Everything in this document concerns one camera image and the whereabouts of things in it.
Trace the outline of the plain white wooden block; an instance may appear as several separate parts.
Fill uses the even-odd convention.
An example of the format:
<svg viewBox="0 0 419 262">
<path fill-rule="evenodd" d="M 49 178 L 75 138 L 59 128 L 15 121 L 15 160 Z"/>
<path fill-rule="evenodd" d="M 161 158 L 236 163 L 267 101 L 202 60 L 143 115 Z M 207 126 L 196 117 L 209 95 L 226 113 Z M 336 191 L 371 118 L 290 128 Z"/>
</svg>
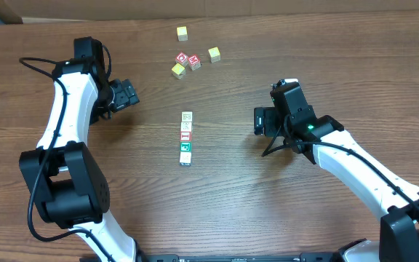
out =
<svg viewBox="0 0 419 262">
<path fill-rule="evenodd" d="M 181 151 L 179 163 L 182 166 L 191 166 L 192 153 L 190 151 Z"/>
</svg>

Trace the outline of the green F block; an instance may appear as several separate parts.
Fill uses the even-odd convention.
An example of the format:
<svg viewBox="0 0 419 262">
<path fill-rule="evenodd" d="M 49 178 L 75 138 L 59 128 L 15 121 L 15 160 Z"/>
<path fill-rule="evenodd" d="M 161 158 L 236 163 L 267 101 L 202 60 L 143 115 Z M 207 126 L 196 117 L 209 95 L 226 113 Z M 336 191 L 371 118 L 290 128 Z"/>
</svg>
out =
<svg viewBox="0 0 419 262">
<path fill-rule="evenodd" d="M 180 143 L 180 150 L 182 152 L 191 152 L 192 149 L 192 143 L 191 142 L 181 142 Z"/>
</svg>

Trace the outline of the white blue picture block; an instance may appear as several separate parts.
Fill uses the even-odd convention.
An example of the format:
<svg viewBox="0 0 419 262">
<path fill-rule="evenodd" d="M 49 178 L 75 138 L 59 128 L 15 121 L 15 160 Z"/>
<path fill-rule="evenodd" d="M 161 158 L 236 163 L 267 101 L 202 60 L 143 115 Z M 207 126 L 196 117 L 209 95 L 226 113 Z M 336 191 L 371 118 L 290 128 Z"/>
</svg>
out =
<svg viewBox="0 0 419 262">
<path fill-rule="evenodd" d="M 181 122 L 192 122 L 192 121 L 193 121 L 192 111 L 183 111 L 181 113 Z"/>
</svg>

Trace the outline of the red I block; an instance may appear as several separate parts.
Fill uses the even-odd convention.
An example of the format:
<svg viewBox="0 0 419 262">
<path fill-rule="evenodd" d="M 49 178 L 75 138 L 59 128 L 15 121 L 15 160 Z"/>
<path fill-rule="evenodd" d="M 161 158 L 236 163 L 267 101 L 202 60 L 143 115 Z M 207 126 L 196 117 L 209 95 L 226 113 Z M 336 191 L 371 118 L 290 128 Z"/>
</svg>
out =
<svg viewBox="0 0 419 262">
<path fill-rule="evenodd" d="M 192 132 L 181 132 L 180 133 L 181 142 L 191 142 L 192 141 Z"/>
</svg>

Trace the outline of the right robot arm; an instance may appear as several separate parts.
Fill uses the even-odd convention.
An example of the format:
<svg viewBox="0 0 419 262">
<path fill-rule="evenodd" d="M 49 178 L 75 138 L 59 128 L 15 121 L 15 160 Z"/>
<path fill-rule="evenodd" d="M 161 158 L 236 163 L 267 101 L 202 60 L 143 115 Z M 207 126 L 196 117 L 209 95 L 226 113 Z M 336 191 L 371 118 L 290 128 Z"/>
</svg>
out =
<svg viewBox="0 0 419 262">
<path fill-rule="evenodd" d="M 301 261 L 419 261 L 419 186 L 368 154 L 329 115 L 317 117 L 297 79 L 281 79 L 270 92 L 273 106 L 254 110 L 254 133 L 268 145 L 263 156 L 289 148 L 333 174 L 380 222 L 380 239 L 360 239 L 333 253 L 300 255 Z"/>
</svg>

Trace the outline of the white green picture block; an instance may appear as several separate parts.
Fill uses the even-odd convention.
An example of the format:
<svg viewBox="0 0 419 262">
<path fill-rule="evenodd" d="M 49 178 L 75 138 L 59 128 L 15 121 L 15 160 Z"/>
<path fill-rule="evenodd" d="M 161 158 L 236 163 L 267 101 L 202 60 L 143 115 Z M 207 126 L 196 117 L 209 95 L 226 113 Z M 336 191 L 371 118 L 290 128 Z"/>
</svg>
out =
<svg viewBox="0 0 419 262">
<path fill-rule="evenodd" d="M 181 132 L 191 132 L 192 131 L 192 122 L 181 122 L 180 131 Z"/>
</svg>

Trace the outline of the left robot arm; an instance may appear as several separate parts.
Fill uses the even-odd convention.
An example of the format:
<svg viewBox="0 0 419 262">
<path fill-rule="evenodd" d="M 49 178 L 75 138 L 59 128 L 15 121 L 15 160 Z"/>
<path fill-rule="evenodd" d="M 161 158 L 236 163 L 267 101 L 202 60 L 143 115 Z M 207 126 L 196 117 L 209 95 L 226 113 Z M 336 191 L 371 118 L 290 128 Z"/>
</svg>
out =
<svg viewBox="0 0 419 262">
<path fill-rule="evenodd" d="M 111 55 L 97 39 L 73 42 L 74 57 L 56 62 L 48 77 L 55 98 L 43 136 L 20 155 L 30 191 L 27 222 L 42 242 L 80 236 L 97 261 L 146 261 L 110 211 L 108 182 L 87 148 L 89 127 L 139 103 L 130 80 L 110 80 Z"/>
</svg>

